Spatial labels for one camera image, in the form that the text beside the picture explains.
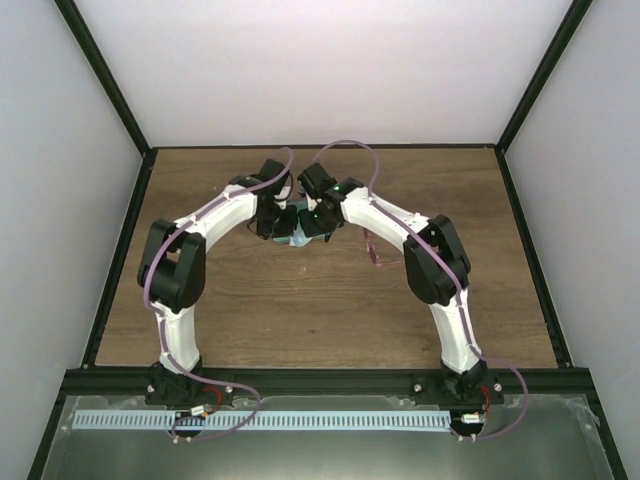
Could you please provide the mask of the blue-grey glasses case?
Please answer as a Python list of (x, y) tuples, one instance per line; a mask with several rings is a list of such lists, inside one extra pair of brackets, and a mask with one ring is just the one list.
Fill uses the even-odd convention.
[[(307, 202), (305, 200), (288, 201), (287, 205), (295, 206), (298, 214), (308, 210)], [(300, 223), (300, 217), (297, 217), (296, 226), (289, 235), (275, 236), (272, 238), (276, 244), (288, 245), (297, 248), (302, 248), (308, 245), (314, 239), (316, 239), (316, 236), (309, 237), (304, 233)]]

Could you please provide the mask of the pink transparent sunglasses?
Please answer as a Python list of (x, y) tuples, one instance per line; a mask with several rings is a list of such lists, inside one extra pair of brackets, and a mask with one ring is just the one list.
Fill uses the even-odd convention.
[(371, 238), (371, 233), (369, 230), (367, 229), (363, 230), (363, 238), (365, 241), (365, 248), (366, 248), (367, 254), (374, 266), (381, 268), (381, 267), (386, 267), (391, 265), (397, 265), (400, 263), (400, 260), (383, 261), (381, 259), (380, 255), (377, 253), (375, 249), (374, 243)]

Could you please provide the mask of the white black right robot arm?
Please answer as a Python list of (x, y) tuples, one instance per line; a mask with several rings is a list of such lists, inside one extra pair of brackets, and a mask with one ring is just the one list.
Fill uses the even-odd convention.
[(313, 180), (301, 174), (298, 182), (308, 202), (300, 214), (307, 236), (328, 236), (349, 223), (403, 253), (410, 290), (429, 306), (436, 325), (445, 393), (458, 403), (471, 400), (486, 375), (486, 361), (470, 319), (471, 265), (451, 220), (404, 210), (353, 178), (338, 182), (327, 175)]

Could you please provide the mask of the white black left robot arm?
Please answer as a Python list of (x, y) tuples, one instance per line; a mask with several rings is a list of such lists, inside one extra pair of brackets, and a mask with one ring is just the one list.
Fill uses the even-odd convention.
[(290, 186), (248, 192), (229, 185), (195, 212), (151, 224), (137, 281), (144, 304), (158, 323), (160, 363), (174, 373), (169, 391), (181, 403), (194, 403), (204, 392), (205, 381), (193, 370), (201, 361), (195, 305), (204, 291), (208, 250), (244, 222), (255, 221), (265, 238), (291, 234), (297, 222), (296, 208), (287, 203), (291, 192)]

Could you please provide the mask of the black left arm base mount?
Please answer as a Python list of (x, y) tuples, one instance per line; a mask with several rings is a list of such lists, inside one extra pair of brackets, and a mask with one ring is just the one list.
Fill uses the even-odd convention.
[(147, 405), (186, 409), (202, 404), (230, 405), (233, 399), (233, 394), (224, 387), (205, 384), (174, 373), (159, 362), (152, 364), (147, 373)]

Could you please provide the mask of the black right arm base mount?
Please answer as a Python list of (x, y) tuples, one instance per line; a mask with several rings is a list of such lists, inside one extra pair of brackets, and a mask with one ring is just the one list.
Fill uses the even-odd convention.
[(498, 382), (492, 371), (457, 376), (442, 370), (425, 370), (411, 376), (409, 393), (417, 404), (443, 409), (480, 407), (486, 398), (490, 405), (502, 405), (504, 395), (494, 388)]

